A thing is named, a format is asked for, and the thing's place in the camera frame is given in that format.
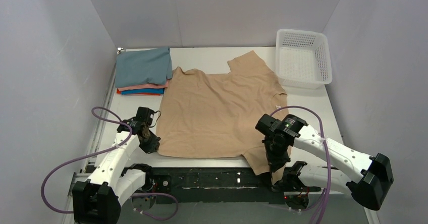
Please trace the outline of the beige t shirt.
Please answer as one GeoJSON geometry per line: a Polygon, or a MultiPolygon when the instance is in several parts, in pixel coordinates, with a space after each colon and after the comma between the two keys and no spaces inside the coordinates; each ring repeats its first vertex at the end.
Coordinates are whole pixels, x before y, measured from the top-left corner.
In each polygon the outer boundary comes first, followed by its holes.
{"type": "Polygon", "coordinates": [[[271,169],[258,120],[286,106],[287,93],[254,51],[228,61],[225,74],[173,70],[160,103],[158,153],[177,158],[244,157],[256,175],[282,178],[285,166],[271,169]]]}

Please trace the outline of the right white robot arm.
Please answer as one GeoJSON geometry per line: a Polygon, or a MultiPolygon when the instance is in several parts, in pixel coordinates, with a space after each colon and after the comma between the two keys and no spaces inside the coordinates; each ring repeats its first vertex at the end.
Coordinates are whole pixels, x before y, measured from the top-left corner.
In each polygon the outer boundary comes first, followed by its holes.
{"type": "Polygon", "coordinates": [[[387,156],[381,153],[371,156],[331,138],[323,139],[313,126],[292,114],[283,120],[264,114],[255,128],[264,135],[262,142],[271,174],[291,161],[289,147],[297,147],[330,163],[330,166],[315,166],[296,161],[284,170],[280,180],[274,181],[274,189],[330,188],[350,195],[365,208],[380,210],[394,181],[387,156]]]}

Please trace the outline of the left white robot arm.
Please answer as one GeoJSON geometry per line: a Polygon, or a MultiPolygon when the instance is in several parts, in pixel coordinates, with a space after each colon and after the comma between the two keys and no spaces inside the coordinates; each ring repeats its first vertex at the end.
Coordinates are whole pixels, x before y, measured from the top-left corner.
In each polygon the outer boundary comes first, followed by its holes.
{"type": "Polygon", "coordinates": [[[138,190],[152,190],[151,166],[126,166],[131,154],[140,148],[147,154],[159,148],[160,137],[151,128],[156,112],[139,107],[134,117],[122,120],[109,151],[100,165],[72,189],[73,216],[76,223],[117,223],[123,204],[138,190]]]}

